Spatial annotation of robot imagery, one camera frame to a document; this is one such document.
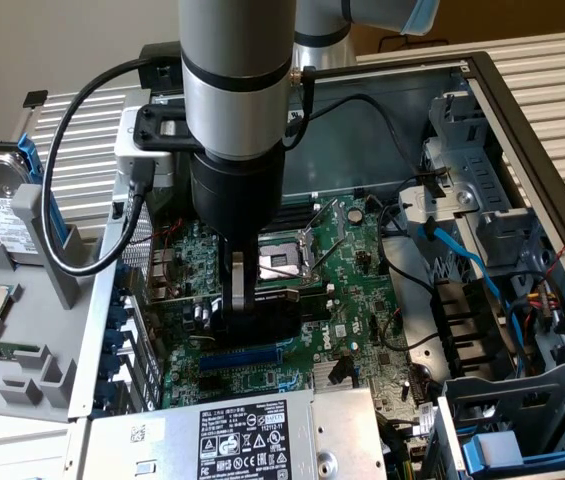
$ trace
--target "motherboard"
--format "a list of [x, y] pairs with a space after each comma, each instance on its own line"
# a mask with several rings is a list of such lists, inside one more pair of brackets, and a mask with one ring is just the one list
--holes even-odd
[[[378, 411], [413, 419], [418, 408], [408, 392], [408, 353], [379, 339], [385, 331], [391, 345], [406, 345], [390, 276], [379, 271], [377, 209], [344, 195], [286, 210], [293, 215], [280, 222], [283, 228], [303, 226], [260, 235], [258, 287], [309, 293], [301, 300], [301, 334], [275, 344], [216, 347], [208, 317], [220, 295], [217, 236], [195, 221], [161, 239], [152, 308], [171, 352], [162, 407], [356, 382], [370, 388]], [[334, 385], [329, 375], [342, 359], [352, 363], [355, 379]]]

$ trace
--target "black cable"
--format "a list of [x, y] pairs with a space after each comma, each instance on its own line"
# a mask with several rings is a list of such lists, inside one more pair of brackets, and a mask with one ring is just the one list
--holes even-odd
[[[373, 194], [368, 195], [367, 198], [370, 198], [371, 200], [373, 200], [377, 205], [380, 206], [380, 208], [384, 208], [384, 204], [383, 204], [383, 203], [380, 201], [380, 199], [379, 199], [378, 197], [376, 197], [375, 195], [373, 195]], [[398, 233], [399, 233], [400, 235], [402, 235], [403, 237], [408, 237], [408, 236], [409, 236], [409, 234], [408, 234], [406, 231], [404, 231], [404, 229], [402, 228], [402, 226], [398, 223], [398, 221], [396, 220], [396, 218], [395, 218], [393, 215], [391, 215], [391, 212], [389, 212], [389, 211], [387, 210], [386, 215], [389, 216], [389, 221], [390, 221], [391, 223], [393, 223], [393, 225], [395, 225], [395, 229], [398, 231]]]
[[387, 423], [389, 425], [420, 425], [420, 422], [415, 420], [400, 420], [399, 418], [390, 418]]
[[515, 346], [515, 351], [517, 352], [518, 356], [522, 359], [522, 363], [524, 363], [524, 371], [527, 372], [527, 375], [531, 372], [531, 362], [529, 357], [527, 357], [526, 352], [524, 351], [524, 346], [520, 344], [520, 340], [513, 329], [513, 312], [519, 308], [524, 308], [529, 306], [529, 300], [526, 297], [520, 297], [515, 299], [511, 305], [509, 306], [508, 310], [506, 311], [506, 330], [509, 333], [509, 337], [511, 337], [511, 341]]
[[375, 421], [378, 424], [380, 439], [389, 447], [391, 453], [395, 455], [396, 462], [399, 464], [407, 462], [409, 460], [409, 450], [406, 447], [404, 437], [389, 423], [387, 418], [378, 411], [375, 412]]
[[313, 119], [313, 100], [315, 99], [315, 69], [306, 67], [302, 71], [302, 84], [304, 86], [304, 99], [302, 100], [302, 120], [300, 123], [300, 130], [291, 142], [291, 145], [284, 145], [284, 151], [288, 152], [297, 147], [302, 139], [306, 130], [309, 128], [309, 122]]
[[401, 352], [401, 353], [408, 352], [410, 350], [413, 350], [414, 348], [418, 348], [419, 346], [424, 345], [429, 340], [433, 340], [434, 338], [437, 338], [439, 336], [437, 332], [432, 333], [431, 335], [424, 337], [422, 340], [415, 342], [413, 345], [408, 345], [406, 347], [396, 347], [395, 345], [391, 345], [389, 342], [386, 341], [386, 331], [388, 330], [388, 328], [389, 328], [389, 322], [386, 322], [384, 328], [382, 328], [382, 333], [380, 334], [380, 343], [389, 350], [391, 350], [392, 352]]
[[371, 105], [375, 110], [377, 110], [377, 112], [382, 116], [382, 119], [384, 120], [384, 123], [386, 124], [386, 127], [389, 130], [389, 134], [391, 135], [391, 138], [393, 139], [393, 143], [395, 143], [395, 148], [397, 148], [398, 153], [402, 157], [402, 161], [407, 164], [407, 166], [409, 167], [409, 169], [411, 171], [416, 172], [415, 166], [412, 165], [411, 162], [408, 161], [409, 157], [406, 154], [406, 150], [404, 149], [402, 142], [400, 142], [400, 138], [398, 137], [397, 132], [395, 131], [395, 127], [393, 126], [393, 122], [391, 121], [391, 117], [389, 117], [389, 114], [387, 113], [386, 109], [382, 106], [382, 104], [380, 104], [380, 102], [378, 102], [376, 99], [374, 99], [370, 95], [367, 95], [365, 93], [356, 93], [356, 94], [353, 94], [353, 95], [349, 95], [348, 97], [344, 97], [344, 98], [338, 100], [337, 102], [334, 102], [331, 105], [328, 105], [328, 106], [322, 108], [321, 110], [318, 110], [317, 112], [315, 112], [313, 115], [311, 115], [311, 120], [317, 120], [318, 118], [322, 117], [323, 115], [326, 115], [327, 113], [330, 113], [333, 110], [335, 110], [336, 108], [341, 107], [345, 103], [351, 102], [353, 100], [359, 100], [361, 102], [366, 102], [369, 105]]
[[390, 206], [386, 205], [382, 209], [382, 212], [380, 212], [380, 215], [378, 216], [377, 235], [378, 235], [378, 253], [380, 254], [380, 261], [386, 262], [388, 264], [389, 268], [392, 268], [394, 272], [402, 275], [407, 280], [411, 280], [413, 283], [417, 283], [422, 288], [424, 288], [427, 292], [429, 292], [432, 296], [435, 295], [435, 289], [431, 285], [420, 280], [417, 277], [414, 277], [413, 275], [409, 275], [408, 273], [406, 273], [403, 270], [400, 270], [398, 267], [395, 266], [395, 264], [393, 264], [391, 262], [391, 260], [389, 260], [389, 257], [386, 255], [386, 252], [384, 251], [384, 244], [382, 242], [382, 220], [384, 219], [384, 216], [386, 215], [386, 212], [389, 208], [390, 208]]
[[413, 180], [417, 180], [418, 178], [439, 177], [441, 175], [446, 175], [448, 172], [449, 172], [448, 168], [442, 167], [442, 168], [436, 168], [435, 170], [432, 170], [430, 172], [419, 172], [416, 173], [415, 175], [411, 175], [409, 178], [403, 180], [402, 183], [400, 183], [397, 187], [393, 189], [391, 195], [388, 196], [387, 203], [388, 204], [395, 203], [398, 199], [398, 194], [407, 183], [412, 182]]
[[384, 46], [384, 42], [386, 42], [387, 40], [396, 40], [396, 39], [402, 39], [402, 43], [404, 44], [404, 35], [385, 35], [384, 37], [382, 37], [380, 39], [380, 41], [378, 42], [378, 48], [377, 48], [377, 53], [381, 53], [382, 52], [382, 47]]
[[137, 225], [137, 221], [140, 217], [140, 213], [142, 211], [142, 204], [144, 202], [145, 194], [151, 189], [151, 182], [153, 180], [152, 173], [150, 171], [150, 166], [146, 165], [147, 169], [149, 170], [146, 172], [147, 176], [151, 173], [150, 180], [147, 181], [144, 178], [145, 172], [140, 172], [140, 175], [143, 177], [143, 181], [133, 182], [132, 188], [134, 190], [134, 196], [131, 206], [131, 215], [129, 220], [122, 232], [120, 239], [117, 241], [115, 246], [102, 258], [95, 261], [94, 263], [86, 266], [77, 266], [68, 263], [63, 258], [63, 251], [62, 249], [57, 249], [55, 244], [54, 234], [51, 228], [51, 212], [50, 212], [50, 204], [51, 204], [51, 182], [53, 180], [53, 168], [55, 167], [55, 161], [57, 158], [58, 150], [60, 148], [60, 144], [62, 142], [62, 138], [64, 137], [64, 133], [71, 122], [71, 119], [75, 112], [80, 108], [82, 103], [98, 88], [102, 87], [104, 84], [108, 83], [109, 81], [124, 75], [125, 73], [129, 73], [132, 71], [137, 70], [140, 67], [148, 66], [148, 65], [169, 65], [175, 62], [178, 62], [180, 59], [176, 57], [153, 57], [153, 58], [139, 58], [136, 60], [131, 60], [129, 62], [122, 63], [116, 67], [107, 70], [106, 72], [102, 73], [95, 79], [91, 80], [80, 92], [73, 97], [71, 103], [69, 104], [68, 108], [64, 112], [60, 123], [55, 131], [55, 135], [53, 140], [51, 141], [51, 146], [49, 148], [49, 154], [47, 157], [46, 163], [46, 170], [44, 172], [44, 180], [42, 181], [42, 229], [44, 232], [44, 241], [49, 249], [49, 254], [51, 256], [52, 262], [60, 268], [62, 271], [68, 273], [69, 275], [73, 276], [89, 276], [95, 275], [98, 272], [101, 272], [106, 267], [108, 267], [113, 261], [115, 261], [124, 251], [127, 244], [133, 237], [133, 232], [135, 230], [135, 226]]

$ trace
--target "chip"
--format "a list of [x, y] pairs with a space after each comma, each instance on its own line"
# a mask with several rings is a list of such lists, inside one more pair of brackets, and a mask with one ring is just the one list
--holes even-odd
[[380, 365], [389, 365], [391, 363], [391, 355], [384, 352], [378, 354], [378, 363]]
[[210, 377], [200, 377], [198, 381], [200, 391], [221, 390], [224, 386], [224, 381], [219, 375], [212, 375]]
[[335, 336], [337, 338], [346, 337], [346, 325], [336, 325], [335, 326]]

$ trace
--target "blue pcie slot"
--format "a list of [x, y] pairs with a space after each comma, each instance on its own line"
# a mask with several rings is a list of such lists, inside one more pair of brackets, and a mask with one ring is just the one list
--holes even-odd
[[243, 352], [221, 353], [200, 358], [200, 372], [240, 368], [265, 363], [282, 363], [282, 349], [275, 345]]

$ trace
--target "hard drive label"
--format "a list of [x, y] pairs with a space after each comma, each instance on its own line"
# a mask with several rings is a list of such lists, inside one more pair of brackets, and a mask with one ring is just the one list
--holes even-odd
[[200, 480], [291, 480], [286, 400], [200, 412]]
[[9, 253], [37, 253], [26, 225], [13, 213], [8, 198], [0, 198], [0, 243]]

